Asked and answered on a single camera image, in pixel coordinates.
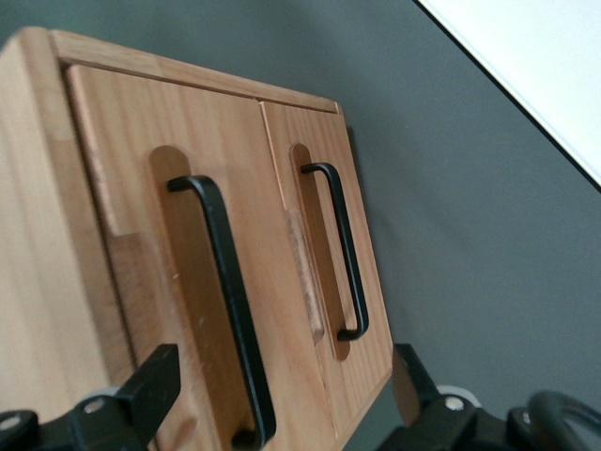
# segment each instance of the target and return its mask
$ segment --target cabinet side panel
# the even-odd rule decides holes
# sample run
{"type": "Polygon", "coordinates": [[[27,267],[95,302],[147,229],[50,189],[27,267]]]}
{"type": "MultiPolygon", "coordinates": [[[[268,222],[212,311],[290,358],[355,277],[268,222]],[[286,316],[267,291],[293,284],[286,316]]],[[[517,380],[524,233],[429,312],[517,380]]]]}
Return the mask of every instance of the cabinet side panel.
{"type": "Polygon", "coordinates": [[[45,30],[5,46],[0,104],[0,411],[46,421],[131,359],[45,30]]]}

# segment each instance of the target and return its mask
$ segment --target wood grain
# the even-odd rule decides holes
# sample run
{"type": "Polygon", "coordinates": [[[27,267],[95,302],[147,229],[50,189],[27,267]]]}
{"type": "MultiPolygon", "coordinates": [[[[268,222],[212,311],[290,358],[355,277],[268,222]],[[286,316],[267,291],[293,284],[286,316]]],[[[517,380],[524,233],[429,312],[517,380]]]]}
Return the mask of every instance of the wood grain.
{"type": "MultiPolygon", "coordinates": [[[[335,114],[270,102],[263,102],[262,107],[285,207],[287,209],[301,207],[298,187],[295,183],[296,169],[290,159],[290,151],[295,144],[306,146],[314,163],[333,164],[340,173],[345,191],[370,326],[364,336],[350,343],[350,352],[344,361],[338,360],[332,351],[332,334],[326,334],[329,339],[323,339],[316,345],[338,437],[333,449],[340,449],[392,372],[390,330],[363,210],[359,181],[348,142],[347,128],[344,119],[335,114]]],[[[326,225],[327,242],[335,269],[336,280],[330,283],[337,284],[347,328],[353,328],[354,311],[329,189],[323,177],[316,177],[316,182],[320,208],[326,225]]]]}
{"type": "MultiPolygon", "coordinates": [[[[169,146],[185,155],[194,174],[211,177],[223,194],[278,422],[266,449],[330,449],[336,439],[329,401],[258,103],[84,67],[70,68],[68,78],[106,234],[130,240],[137,236],[140,243],[141,250],[136,252],[142,261],[117,267],[114,259],[115,271],[124,273],[121,280],[128,280],[127,272],[142,272],[131,280],[145,280],[138,291],[153,293],[140,299],[134,283],[131,296],[121,291],[124,308],[137,311],[140,307],[136,305],[143,304],[154,316],[149,321],[153,330],[146,332],[144,343],[151,335],[158,342],[180,345],[182,392],[174,414],[163,424],[161,445],[167,449],[213,449],[202,447],[208,445],[201,439],[210,436],[214,423],[223,419],[217,405],[220,400],[209,396],[204,378],[221,374],[215,383],[226,390],[238,383],[219,368],[208,372],[203,368],[220,359],[203,361],[206,354],[199,352],[201,342],[208,347],[206,352],[230,351],[215,344],[223,331],[213,336],[210,328],[199,330],[207,327],[200,320],[204,313],[195,310],[197,307],[191,309],[197,303],[213,303],[215,300],[206,296],[219,297],[219,293],[210,275],[212,257],[202,255],[201,225],[194,225],[198,212],[191,213],[192,205],[180,194],[173,194],[180,200],[160,200],[167,194],[160,194],[157,182],[171,177],[174,167],[185,172],[181,162],[171,161],[173,155],[155,154],[161,163],[153,166],[153,152],[169,146]],[[165,217],[176,211],[183,219],[165,217]],[[188,230],[186,235],[179,236],[184,230],[188,230]],[[192,230],[197,238],[188,241],[192,230]],[[187,242],[190,249],[185,249],[187,242]],[[194,267],[207,268],[203,271],[207,278],[182,268],[192,264],[191,259],[203,259],[194,267]],[[191,281],[192,277],[202,280],[191,281]],[[202,284],[206,289],[205,293],[201,289],[202,299],[196,300],[198,294],[189,299],[202,284]],[[205,339],[206,334],[212,338],[205,339]],[[205,423],[203,415],[209,418],[205,423]],[[183,439],[181,428],[190,432],[183,439]]],[[[128,319],[136,321],[129,313],[128,319]]],[[[134,342],[137,339],[136,335],[132,338],[134,342]]],[[[226,438],[246,421],[246,412],[242,409],[241,416],[226,427],[230,428],[227,434],[222,433],[223,427],[218,428],[220,437],[214,440],[220,449],[229,449],[226,438]]]]}
{"type": "Polygon", "coordinates": [[[200,68],[67,31],[54,30],[51,34],[56,53],[65,66],[84,65],[252,99],[275,101],[321,111],[337,111],[334,101],[291,89],[200,68]]]}
{"type": "Polygon", "coordinates": [[[317,277],[316,285],[321,288],[320,299],[324,305],[324,315],[328,322],[330,343],[338,360],[345,360],[350,352],[348,341],[338,340],[338,332],[346,328],[345,312],[342,309],[340,291],[336,283],[336,273],[331,257],[328,233],[323,219],[319,192],[313,174],[302,174],[301,168],[314,163],[311,160],[309,149],[302,144],[297,144],[290,149],[290,164],[292,175],[296,183],[296,191],[304,218],[304,230],[309,241],[310,256],[317,277]]]}
{"type": "Polygon", "coordinates": [[[45,30],[5,46],[0,104],[0,411],[48,421],[131,357],[45,30]]]}

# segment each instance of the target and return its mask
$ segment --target white ceiling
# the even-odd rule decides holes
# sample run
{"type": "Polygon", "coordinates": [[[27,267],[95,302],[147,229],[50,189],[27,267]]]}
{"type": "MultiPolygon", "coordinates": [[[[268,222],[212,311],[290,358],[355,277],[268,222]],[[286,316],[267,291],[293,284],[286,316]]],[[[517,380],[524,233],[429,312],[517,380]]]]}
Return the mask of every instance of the white ceiling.
{"type": "Polygon", "coordinates": [[[601,184],[601,2],[420,2],[601,184]]]}

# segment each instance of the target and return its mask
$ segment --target wooden cabinet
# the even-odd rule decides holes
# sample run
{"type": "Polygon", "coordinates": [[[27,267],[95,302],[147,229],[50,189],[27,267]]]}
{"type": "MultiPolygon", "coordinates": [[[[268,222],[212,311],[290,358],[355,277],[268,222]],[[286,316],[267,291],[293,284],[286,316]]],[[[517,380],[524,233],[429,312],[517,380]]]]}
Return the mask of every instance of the wooden cabinet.
{"type": "Polygon", "coordinates": [[[265,449],[340,449],[392,345],[335,102],[65,32],[0,56],[0,411],[47,421],[178,343],[161,449],[229,449],[254,420],[205,211],[227,213],[277,429],[265,449]],[[330,187],[338,170],[369,314],[360,338],[330,187]]]}

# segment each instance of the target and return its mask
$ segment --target metal screw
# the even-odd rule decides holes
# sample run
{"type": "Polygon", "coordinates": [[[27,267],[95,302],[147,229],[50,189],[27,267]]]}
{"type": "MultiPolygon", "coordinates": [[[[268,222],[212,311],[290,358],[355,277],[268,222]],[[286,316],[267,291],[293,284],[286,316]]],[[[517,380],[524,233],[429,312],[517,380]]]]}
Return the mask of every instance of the metal screw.
{"type": "Polygon", "coordinates": [[[463,411],[463,409],[466,407],[463,401],[458,397],[447,397],[444,400],[444,405],[447,406],[447,409],[454,412],[463,411]]]}
{"type": "Polygon", "coordinates": [[[104,399],[101,397],[97,397],[96,399],[92,399],[90,402],[84,405],[85,413],[94,413],[102,409],[104,406],[104,399]]]}
{"type": "Polygon", "coordinates": [[[0,422],[0,430],[9,430],[10,428],[14,428],[19,423],[21,423],[21,417],[19,414],[12,415],[6,420],[0,422]]]}

